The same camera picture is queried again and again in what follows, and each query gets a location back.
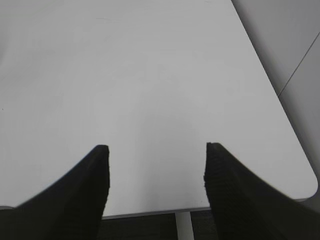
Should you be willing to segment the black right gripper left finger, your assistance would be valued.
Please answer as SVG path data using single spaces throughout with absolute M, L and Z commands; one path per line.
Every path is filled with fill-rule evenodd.
M 110 189 L 109 148 L 95 146 L 41 193 L 0 212 L 2 240 L 95 240 Z

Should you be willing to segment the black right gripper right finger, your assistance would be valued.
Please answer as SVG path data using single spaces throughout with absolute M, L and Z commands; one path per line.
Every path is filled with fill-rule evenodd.
M 255 175 L 220 143 L 206 144 L 204 187 L 220 240 L 318 240 L 320 214 Z

